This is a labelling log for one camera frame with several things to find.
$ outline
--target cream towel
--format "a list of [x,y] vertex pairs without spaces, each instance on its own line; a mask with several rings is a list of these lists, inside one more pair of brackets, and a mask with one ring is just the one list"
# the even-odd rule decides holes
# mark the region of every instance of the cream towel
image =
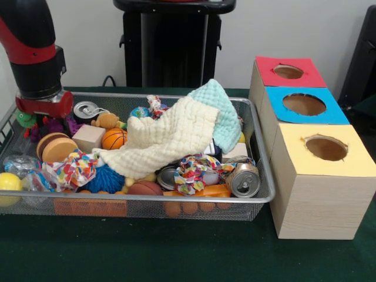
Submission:
[[160,119],[128,119],[128,140],[118,150],[99,152],[118,174],[142,179],[161,167],[187,155],[203,152],[213,138],[219,110],[181,98]]

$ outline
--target red box top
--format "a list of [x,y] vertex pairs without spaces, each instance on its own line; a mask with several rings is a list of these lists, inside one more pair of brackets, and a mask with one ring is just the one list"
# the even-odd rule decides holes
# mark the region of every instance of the red box top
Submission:
[[279,59],[257,56],[256,64],[264,86],[327,87],[310,58]]

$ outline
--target white wall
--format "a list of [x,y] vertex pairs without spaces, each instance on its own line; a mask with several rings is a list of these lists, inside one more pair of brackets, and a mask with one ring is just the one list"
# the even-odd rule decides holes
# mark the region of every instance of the white wall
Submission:
[[[238,0],[223,15],[216,79],[224,87],[248,88],[256,55],[311,57],[338,96],[367,8],[373,0]],[[118,43],[122,12],[112,0],[48,0],[56,43],[64,48],[69,86],[98,86],[106,75],[125,85]],[[16,91],[0,47],[0,115]]]

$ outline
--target soda can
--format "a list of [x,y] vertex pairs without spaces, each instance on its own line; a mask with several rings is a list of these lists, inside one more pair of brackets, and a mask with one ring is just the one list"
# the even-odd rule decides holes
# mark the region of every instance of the soda can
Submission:
[[251,163],[239,163],[226,179],[226,185],[238,198],[251,198],[260,190],[259,170]]

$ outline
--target black cable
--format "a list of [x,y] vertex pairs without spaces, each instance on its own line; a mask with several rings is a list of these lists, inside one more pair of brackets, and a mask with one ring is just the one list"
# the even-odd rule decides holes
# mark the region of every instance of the black cable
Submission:
[[103,81],[102,86],[106,86],[107,80],[109,80],[109,79],[112,81],[112,86],[116,87],[116,82],[115,82],[114,78],[110,75],[106,76],[105,81]]

